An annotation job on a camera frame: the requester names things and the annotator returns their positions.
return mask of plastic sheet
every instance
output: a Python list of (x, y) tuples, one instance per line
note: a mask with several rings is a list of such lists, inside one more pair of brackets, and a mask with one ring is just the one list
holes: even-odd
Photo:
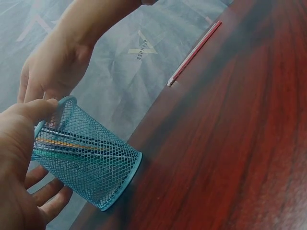
[[(0, 111), (16, 102), (24, 61), (70, 2), (0, 1)], [(73, 91), (79, 106), (127, 140), (200, 35), (229, 3), (160, 0), (154, 6), (140, 7), (98, 41), (89, 69)], [(51, 179), (48, 175), (29, 191)], [(84, 204), (74, 194), (47, 229), (68, 229)]]

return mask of red and white pencil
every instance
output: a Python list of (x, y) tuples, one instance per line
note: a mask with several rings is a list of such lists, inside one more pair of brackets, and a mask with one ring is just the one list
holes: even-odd
[(181, 65), (178, 67), (178, 69), (175, 71), (172, 77), (168, 80), (167, 82), (168, 86), (171, 86), (174, 83), (174, 81), (178, 78), (178, 76), (181, 74), (184, 68), (190, 63), (190, 61), (194, 58), (194, 56), (198, 53), (198, 51), (202, 48), (202, 46), (209, 40), (211, 35), (217, 30), (217, 28), (221, 24), (222, 24), (221, 21), (217, 21), (211, 26), (210, 30), (205, 34), (205, 36), (200, 40), (200, 42), (198, 42), (198, 44), (194, 47), (192, 52), (181, 63)]

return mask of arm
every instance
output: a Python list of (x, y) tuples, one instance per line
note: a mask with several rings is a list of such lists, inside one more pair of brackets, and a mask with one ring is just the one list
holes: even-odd
[[(156, 0), (143, 0), (153, 4)], [(141, 0), (75, 0), (55, 29), (26, 60), (18, 102), (69, 95), (84, 76), (98, 39), (136, 10)]]
[(75, 0), (56, 30), (82, 46), (94, 47), (118, 21), (141, 6), (141, 0)]

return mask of mesh pencil holder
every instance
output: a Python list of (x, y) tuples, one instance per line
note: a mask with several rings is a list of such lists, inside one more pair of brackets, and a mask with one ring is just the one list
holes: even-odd
[(142, 154), (95, 121), (68, 96), (35, 128), (32, 159), (81, 197), (107, 210), (136, 173)]

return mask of reddish wood surface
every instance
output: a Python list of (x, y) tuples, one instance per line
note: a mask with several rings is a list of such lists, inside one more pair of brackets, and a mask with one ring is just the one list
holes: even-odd
[(235, 0), (130, 139), (107, 212), (72, 229), (307, 229), (307, 0)]

